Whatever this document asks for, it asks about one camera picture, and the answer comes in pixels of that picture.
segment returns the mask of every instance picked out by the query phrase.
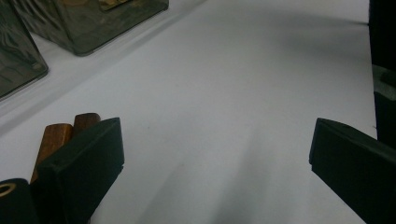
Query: white table surface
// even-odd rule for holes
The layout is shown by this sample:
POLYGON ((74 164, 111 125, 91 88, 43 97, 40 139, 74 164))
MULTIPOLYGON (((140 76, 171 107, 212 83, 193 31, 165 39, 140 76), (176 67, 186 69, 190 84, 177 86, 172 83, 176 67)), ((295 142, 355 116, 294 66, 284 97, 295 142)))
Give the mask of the white table surface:
POLYGON ((0 102, 0 179, 45 126, 120 117, 125 165, 92 224, 363 223, 315 174, 317 118, 375 137, 368 0, 190 0, 0 102))

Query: black plastic part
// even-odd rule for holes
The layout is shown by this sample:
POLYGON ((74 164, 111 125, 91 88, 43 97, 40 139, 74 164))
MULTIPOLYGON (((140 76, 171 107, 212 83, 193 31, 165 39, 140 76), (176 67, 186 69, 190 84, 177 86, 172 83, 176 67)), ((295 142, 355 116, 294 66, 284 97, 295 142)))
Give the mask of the black plastic part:
POLYGON ((15 178, 0 182, 0 223, 39 223, 26 180, 15 178))
POLYGON ((343 123, 318 119, 317 174, 366 223, 396 223, 396 150, 343 123))
POLYGON ((124 164, 120 119, 101 121, 38 167, 53 223, 86 224, 124 164))
POLYGON ((0 98, 48 73, 14 6, 0 0, 0 98))

